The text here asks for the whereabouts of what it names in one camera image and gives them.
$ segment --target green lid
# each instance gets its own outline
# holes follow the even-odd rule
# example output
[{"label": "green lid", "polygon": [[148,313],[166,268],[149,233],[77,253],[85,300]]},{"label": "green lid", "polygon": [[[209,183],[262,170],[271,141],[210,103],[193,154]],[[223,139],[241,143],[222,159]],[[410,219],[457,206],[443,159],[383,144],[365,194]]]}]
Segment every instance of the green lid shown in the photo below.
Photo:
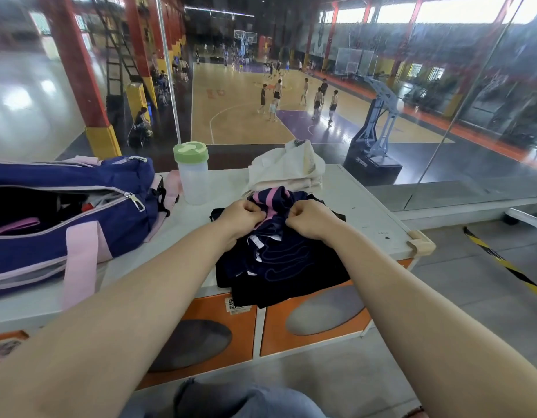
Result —
[{"label": "green lid", "polygon": [[185,142],[174,147],[174,158],[177,163],[199,164],[208,160],[208,149],[202,142]]}]

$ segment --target white table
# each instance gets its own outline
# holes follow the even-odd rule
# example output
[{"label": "white table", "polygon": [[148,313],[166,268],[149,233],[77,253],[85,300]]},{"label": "white table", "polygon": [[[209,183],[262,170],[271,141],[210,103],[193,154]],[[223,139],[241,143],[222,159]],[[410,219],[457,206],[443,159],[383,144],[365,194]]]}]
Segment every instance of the white table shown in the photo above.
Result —
[{"label": "white table", "polygon": [[[151,242],[102,266],[106,269],[100,287],[122,278],[187,233],[208,223],[212,209],[226,207],[238,199],[248,181],[246,169],[211,170],[209,173],[210,202],[201,206],[188,205],[184,200],[178,202]],[[326,166],[323,189],[314,195],[323,199],[332,210],[345,214],[349,224],[367,235],[393,259],[413,257],[412,248],[407,244],[412,239],[407,234],[409,229],[342,166]],[[62,282],[56,281],[0,298],[0,333],[47,324],[61,312],[61,290]],[[216,286],[212,271],[195,297],[227,292],[229,289]]]}]

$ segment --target left hand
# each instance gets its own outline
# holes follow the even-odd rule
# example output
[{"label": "left hand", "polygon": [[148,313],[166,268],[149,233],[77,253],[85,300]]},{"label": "left hand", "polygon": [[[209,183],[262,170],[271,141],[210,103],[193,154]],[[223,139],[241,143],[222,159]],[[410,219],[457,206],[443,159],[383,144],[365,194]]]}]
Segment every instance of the left hand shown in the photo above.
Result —
[{"label": "left hand", "polygon": [[223,229],[228,238],[225,251],[232,249],[238,238],[250,233],[265,217],[266,213],[258,205],[246,199],[240,199],[226,207],[214,222]]}]

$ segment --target navy blue bag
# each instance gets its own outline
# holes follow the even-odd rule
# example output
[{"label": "navy blue bag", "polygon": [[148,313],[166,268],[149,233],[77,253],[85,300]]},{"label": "navy blue bag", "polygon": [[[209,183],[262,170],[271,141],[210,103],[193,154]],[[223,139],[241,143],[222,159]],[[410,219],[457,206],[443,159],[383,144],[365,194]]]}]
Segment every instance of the navy blue bag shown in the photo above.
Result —
[{"label": "navy blue bag", "polygon": [[97,262],[169,215],[162,183],[144,157],[0,163],[0,295],[62,274],[64,309],[93,294]]}]

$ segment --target beige corner guard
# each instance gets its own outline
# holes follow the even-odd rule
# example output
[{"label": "beige corner guard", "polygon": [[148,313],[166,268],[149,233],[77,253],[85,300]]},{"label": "beige corner guard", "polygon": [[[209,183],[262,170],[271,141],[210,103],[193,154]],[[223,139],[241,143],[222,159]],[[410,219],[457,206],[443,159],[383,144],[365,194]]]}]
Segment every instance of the beige corner guard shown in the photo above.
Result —
[{"label": "beige corner guard", "polygon": [[420,230],[410,230],[408,235],[411,237],[411,240],[408,241],[408,245],[415,250],[413,258],[431,255],[437,247],[434,242],[426,237]]}]

